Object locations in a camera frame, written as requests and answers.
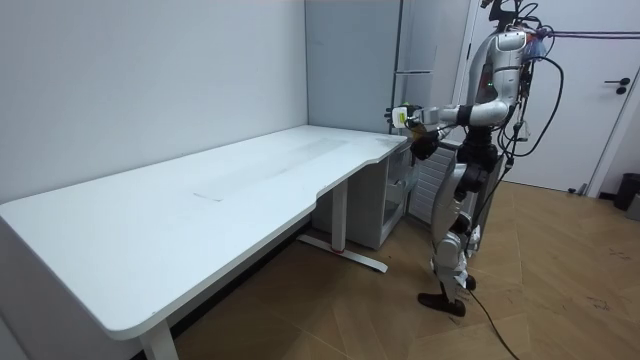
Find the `baseboard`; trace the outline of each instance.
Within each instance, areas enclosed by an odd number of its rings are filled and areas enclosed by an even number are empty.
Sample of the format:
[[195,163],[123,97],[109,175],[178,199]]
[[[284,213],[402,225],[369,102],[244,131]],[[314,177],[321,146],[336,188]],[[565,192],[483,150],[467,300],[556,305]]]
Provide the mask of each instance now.
[[600,195],[598,195],[598,199],[602,199],[602,200],[611,200],[613,201],[616,198],[616,194],[611,194],[611,193],[600,193]]
[[[309,221],[298,230],[296,230],[291,236],[287,237],[284,241],[274,247],[266,255],[260,258],[260,260],[249,266],[247,270],[243,271],[235,279],[231,280],[227,285],[222,287],[213,296],[205,300],[201,305],[195,308],[195,310],[191,311],[189,314],[183,317],[180,321],[178,321],[171,327],[171,337],[175,339],[182,333],[184,333],[189,327],[191,327],[191,325],[195,324],[196,321],[198,321],[206,313],[211,311],[214,306],[224,300],[235,289],[240,287],[240,285],[242,285],[245,281],[249,280],[254,274],[260,271],[260,269],[262,269],[271,260],[278,256],[278,254],[280,254],[284,249],[286,249],[289,245],[296,241],[298,235],[305,233],[310,228],[311,222]],[[137,353],[134,357],[131,358],[131,360],[147,360],[147,357],[144,354],[144,350]]]

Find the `wooden floor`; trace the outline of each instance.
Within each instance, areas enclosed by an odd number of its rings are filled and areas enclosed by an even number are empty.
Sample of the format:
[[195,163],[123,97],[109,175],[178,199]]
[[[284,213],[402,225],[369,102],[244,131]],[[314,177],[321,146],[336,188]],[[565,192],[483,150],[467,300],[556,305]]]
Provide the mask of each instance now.
[[[463,319],[422,307],[438,290],[424,227],[404,220],[387,274],[294,243],[176,339],[180,359],[501,360],[469,294]],[[521,359],[640,359],[640,223],[611,202],[502,184],[470,260],[484,303]]]

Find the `black cable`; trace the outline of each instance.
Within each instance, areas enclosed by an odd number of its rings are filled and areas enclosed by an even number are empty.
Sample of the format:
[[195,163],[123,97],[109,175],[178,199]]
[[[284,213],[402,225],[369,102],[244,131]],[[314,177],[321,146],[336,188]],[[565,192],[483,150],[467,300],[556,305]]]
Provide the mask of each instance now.
[[[552,33],[556,32],[551,25],[542,25],[542,27],[549,28],[549,30],[551,30]],[[551,54],[551,50],[553,50],[553,47],[555,46],[555,44],[556,44],[556,37],[554,36],[551,38],[551,46],[549,47],[549,50],[547,50],[547,53],[544,55],[545,57]]]
[[515,125],[513,125],[513,130],[514,130],[514,140],[511,144],[511,154],[515,154],[516,153],[516,145],[518,144],[518,135],[520,134],[520,128],[522,127],[522,123],[518,122]]
[[535,60],[535,59],[541,59],[541,60],[547,61],[551,63],[553,66],[555,66],[556,69],[558,69],[558,72],[560,73],[560,86],[558,88],[558,97],[556,99],[556,104],[553,107],[553,111],[551,112],[551,116],[549,117],[547,124],[542,129],[542,132],[540,133],[540,136],[538,137],[538,140],[536,141],[536,143],[533,145],[533,148],[525,154],[511,154],[514,157],[529,156],[538,148],[538,145],[540,145],[540,141],[544,137],[544,134],[547,132],[547,130],[549,129],[549,126],[551,125],[551,123],[553,122],[553,119],[555,118],[556,113],[558,112],[558,108],[560,107],[560,101],[562,100],[562,91],[564,90],[564,70],[562,69],[562,66],[560,66],[557,62],[549,59],[546,56],[533,56],[529,58],[529,60]]
[[640,31],[554,31],[554,33],[573,35],[640,35]]
[[489,315],[489,312],[487,311],[487,309],[484,308],[484,305],[482,305],[480,300],[478,300],[478,298],[473,294],[473,291],[469,291],[469,294],[471,294],[471,296],[473,296],[473,299],[478,303],[478,305],[480,305],[480,307],[482,308],[482,311],[484,311],[485,315],[487,315],[487,319],[489,319],[489,322],[491,323],[491,327],[493,327],[493,331],[496,333],[496,336],[498,337],[498,340],[500,340],[500,343],[502,343],[502,346],[504,346],[504,348],[507,349],[509,354],[511,354],[511,356],[514,359],[520,360],[520,358],[517,357],[516,354],[513,353],[513,351],[511,351],[511,348],[509,348],[509,345],[507,345],[506,341],[504,341],[504,339],[502,338],[502,335],[500,335],[500,332],[498,331],[498,328],[496,328],[496,325],[493,323],[493,319],[491,319],[491,315]]
[[[507,143],[507,148],[511,145],[512,141],[509,140],[509,142]],[[478,226],[478,220],[480,220],[480,216],[482,216],[482,212],[484,211],[484,208],[487,206],[487,204],[489,203],[489,201],[491,200],[491,198],[493,197],[493,194],[496,192],[496,190],[498,190],[498,185],[500,185],[500,183],[502,182],[502,180],[504,180],[504,177],[507,175],[507,173],[509,171],[511,171],[511,165],[510,164],[513,161],[513,157],[509,155],[508,151],[502,151],[502,154],[500,154],[500,157],[498,157],[498,164],[502,162],[502,159],[507,158],[507,166],[504,169],[504,172],[502,173],[502,175],[500,176],[500,178],[498,179],[498,181],[496,182],[496,185],[493,187],[493,189],[491,190],[491,192],[489,193],[489,195],[484,199],[484,202],[482,203],[482,206],[480,207],[480,210],[478,210],[477,214],[474,214],[473,216],[473,221],[471,222],[471,228],[475,229]],[[469,250],[469,242],[467,242],[467,246],[465,247],[465,253]]]
[[[513,0],[513,3],[516,6],[516,14],[518,14],[518,12],[520,11],[519,8],[520,8],[520,4],[522,4],[522,1],[523,0]],[[509,0],[502,0],[500,5],[504,5],[504,4],[508,3],[508,2],[509,2]]]
[[635,36],[608,36],[608,35],[582,35],[582,34],[552,34],[554,38],[568,39],[589,39],[589,40],[640,40],[639,35]]
[[498,133],[498,146],[500,147],[500,150],[502,150],[503,153],[506,153],[508,151],[507,147],[509,146],[504,144],[505,138],[509,140],[509,142],[513,141],[512,138],[505,135],[505,130],[501,129],[500,132]]
[[536,22],[538,23],[538,26],[536,26],[536,29],[540,29],[542,27],[542,20],[540,20],[537,16],[529,15],[524,17],[517,17],[516,20],[519,20],[520,23],[522,23],[523,21]]

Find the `robot leg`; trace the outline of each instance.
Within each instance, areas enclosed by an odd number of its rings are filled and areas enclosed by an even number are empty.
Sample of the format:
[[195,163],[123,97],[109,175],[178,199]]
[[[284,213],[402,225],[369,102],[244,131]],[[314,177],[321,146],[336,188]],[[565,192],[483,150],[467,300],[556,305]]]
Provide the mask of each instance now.
[[434,256],[432,268],[440,282],[441,294],[419,294],[418,301],[434,310],[455,316],[464,316],[464,303],[456,299],[458,286],[475,289],[475,279],[467,274],[464,250],[471,240],[468,237],[471,218],[461,211],[467,191],[464,176],[467,164],[452,164],[445,173],[445,180],[438,190],[432,216]]

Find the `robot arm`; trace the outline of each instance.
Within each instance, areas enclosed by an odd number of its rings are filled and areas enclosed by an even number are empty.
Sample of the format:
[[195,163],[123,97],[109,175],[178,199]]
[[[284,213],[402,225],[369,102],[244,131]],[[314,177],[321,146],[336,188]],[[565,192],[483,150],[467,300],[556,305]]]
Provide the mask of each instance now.
[[[525,45],[526,34],[523,31],[492,34],[482,43],[471,64],[468,105],[429,110],[417,106],[401,106],[393,109],[394,126],[411,129],[423,125],[427,131],[438,131],[440,135],[443,135],[442,129],[446,129],[446,136],[455,126],[487,127],[504,124],[515,110]],[[429,129],[433,125],[437,125],[436,129]]]

